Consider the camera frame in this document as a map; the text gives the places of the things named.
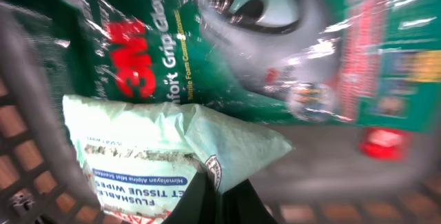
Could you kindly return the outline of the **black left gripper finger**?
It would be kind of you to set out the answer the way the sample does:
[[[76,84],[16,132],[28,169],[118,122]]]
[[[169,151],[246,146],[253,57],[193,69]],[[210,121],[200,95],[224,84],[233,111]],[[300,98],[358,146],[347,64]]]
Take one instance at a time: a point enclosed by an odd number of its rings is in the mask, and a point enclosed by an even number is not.
[[[208,173],[198,172],[163,224],[277,224],[277,221],[249,180],[219,194]]]

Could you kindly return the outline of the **mint green wipes pack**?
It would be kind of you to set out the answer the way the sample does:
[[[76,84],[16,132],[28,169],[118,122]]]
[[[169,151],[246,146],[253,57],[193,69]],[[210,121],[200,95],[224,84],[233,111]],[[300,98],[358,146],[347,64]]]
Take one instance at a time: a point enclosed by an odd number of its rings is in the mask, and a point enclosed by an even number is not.
[[[198,104],[62,100],[76,158],[108,214],[162,223],[198,173],[222,194],[293,148],[275,130]]]

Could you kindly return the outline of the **green 3M gloves package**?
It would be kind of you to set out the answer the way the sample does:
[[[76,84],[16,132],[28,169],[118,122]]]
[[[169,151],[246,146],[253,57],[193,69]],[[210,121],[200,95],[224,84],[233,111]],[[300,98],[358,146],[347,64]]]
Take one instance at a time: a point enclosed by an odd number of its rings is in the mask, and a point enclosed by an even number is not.
[[[440,0],[61,0],[69,91],[264,124],[440,121]]]

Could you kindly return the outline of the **red Nescafe sachet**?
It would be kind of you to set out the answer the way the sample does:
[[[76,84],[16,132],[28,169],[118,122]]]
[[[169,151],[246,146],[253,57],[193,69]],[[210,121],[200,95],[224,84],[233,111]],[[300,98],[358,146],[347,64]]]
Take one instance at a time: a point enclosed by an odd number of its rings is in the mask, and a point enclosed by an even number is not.
[[[367,127],[360,150],[374,159],[401,161],[407,155],[410,136],[410,133],[404,130]]]

